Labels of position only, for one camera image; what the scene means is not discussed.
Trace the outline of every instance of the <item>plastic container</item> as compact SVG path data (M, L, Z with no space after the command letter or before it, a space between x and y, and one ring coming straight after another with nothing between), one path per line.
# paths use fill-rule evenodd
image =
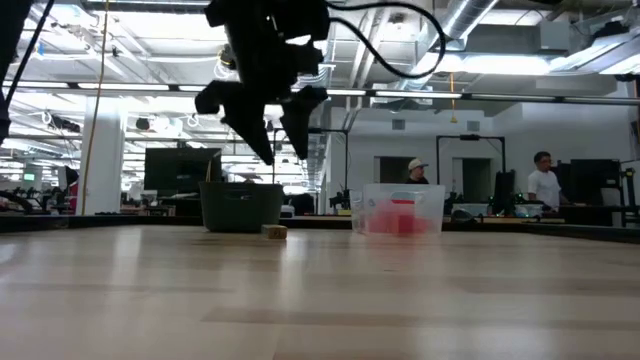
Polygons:
M364 233L396 236L440 234L444 197L445 187L442 185L365 185Z
M539 204L518 204L516 205L517 217L536 217L542 216L542 206Z
M475 217L488 216L489 204L453 204L455 210L464 210Z
M350 191L349 202L351 205L351 228L355 232L364 233L366 216L362 192Z
M256 233L277 225L282 185L201 182L202 220L209 231Z

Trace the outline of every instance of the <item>red object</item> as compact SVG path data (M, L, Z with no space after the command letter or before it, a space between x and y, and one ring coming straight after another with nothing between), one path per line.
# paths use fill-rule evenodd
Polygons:
M69 205L71 206L72 213L75 214L76 205L78 204L78 183L77 182L69 186L69 196L71 197L71 199L69 200Z
M381 204L367 219L367 230L376 234L399 236L424 234L429 229L429 220L415 216L412 200L391 200Z

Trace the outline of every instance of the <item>table surface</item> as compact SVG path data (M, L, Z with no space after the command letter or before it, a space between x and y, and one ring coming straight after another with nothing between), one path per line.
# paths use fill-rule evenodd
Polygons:
M640 247L508 233L286 242L3 234L7 360L638 359Z

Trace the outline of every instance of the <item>doorway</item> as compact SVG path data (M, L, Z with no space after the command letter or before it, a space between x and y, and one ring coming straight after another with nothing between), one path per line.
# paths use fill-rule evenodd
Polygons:
M380 184L404 184L409 177L409 162L412 157L376 156L375 182Z
M467 202L487 202L491 188L491 159L462 159L462 194Z

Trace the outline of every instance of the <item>black monitor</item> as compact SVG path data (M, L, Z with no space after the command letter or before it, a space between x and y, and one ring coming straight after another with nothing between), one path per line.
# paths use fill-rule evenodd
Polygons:
M199 192L211 162L211 181L222 180L221 149L147 149L144 189L163 193Z
M571 160L571 198L589 205L602 205L603 188L620 188L620 162L611 159Z
M516 183L516 172L514 170L503 173L496 173L496 184L493 192L493 213L498 214L502 211L509 215L513 209L510 208L510 198L513 194Z
M562 194L567 199L573 199L573 189L571 185L571 164L558 161L558 165L551 167L551 171L556 174L558 178L558 184L562 189Z

